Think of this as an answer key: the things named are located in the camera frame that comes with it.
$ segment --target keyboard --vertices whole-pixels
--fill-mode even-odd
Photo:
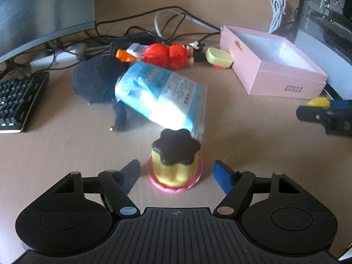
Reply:
[[[0,83],[0,134],[26,129],[38,100],[49,81],[49,72]]]

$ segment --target coiled white cable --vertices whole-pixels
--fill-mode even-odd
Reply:
[[[197,20],[197,19],[195,19],[195,18],[193,18],[193,17],[191,17],[191,16],[188,16],[187,14],[181,13],[181,12],[176,11],[176,10],[173,10],[173,9],[165,9],[165,10],[161,10],[161,11],[157,12],[156,15],[155,15],[155,17],[154,17],[154,27],[155,27],[156,33],[157,33],[158,36],[159,36],[160,38],[162,38],[162,39],[164,39],[164,37],[163,37],[163,34],[161,33],[161,30],[160,30],[160,28],[159,28],[158,16],[159,16],[159,14],[160,14],[161,12],[164,12],[164,11],[173,12],[173,13],[179,15],[179,16],[182,16],[182,17],[183,17],[184,15],[186,15],[186,19],[188,19],[188,20],[190,20],[190,21],[192,21],[192,22],[194,22],[194,23],[196,23],[196,24],[199,24],[199,25],[201,25],[201,26],[203,26],[203,27],[205,27],[205,28],[207,28],[207,29],[209,29],[209,30],[218,31],[218,29],[213,28],[213,27],[210,27],[210,26],[208,26],[207,24],[204,24],[204,23],[202,23],[201,21],[199,21],[199,20]]]
[[[281,25],[282,16],[285,15],[286,0],[270,0],[270,4],[272,8],[272,21],[269,33],[272,33]]]

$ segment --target pink box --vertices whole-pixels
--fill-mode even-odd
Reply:
[[[326,73],[285,38],[224,26],[220,48],[248,94],[313,99],[326,84]]]

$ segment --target package of wipes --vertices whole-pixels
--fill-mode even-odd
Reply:
[[[189,78],[141,61],[115,86],[118,101],[165,128],[185,128],[199,141],[204,132],[206,91],[206,86]]]

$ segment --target pink base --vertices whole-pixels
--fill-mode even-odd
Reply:
[[[193,180],[189,181],[187,184],[183,185],[182,187],[175,187],[175,188],[170,188],[170,187],[166,186],[165,184],[162,184],[158,181],[158,179],[156,178],[154,171],[153,171],[153,160],[152,160],[151,155],[148,159],[147,170],[148,170],[148,174],[149,174],[149,179],[153,185],[155,185],[159,190],[162,190],[165,193],[175,194],[175,193],[179,193],[181,191],[185,191],[190,188],[193,188],[197,184],[197,182],[199,181],[199,179],[203,173],[203,163],[202,163],[201,159],[198,160],[197,173],[196,173],[196,176],[194,177]]]

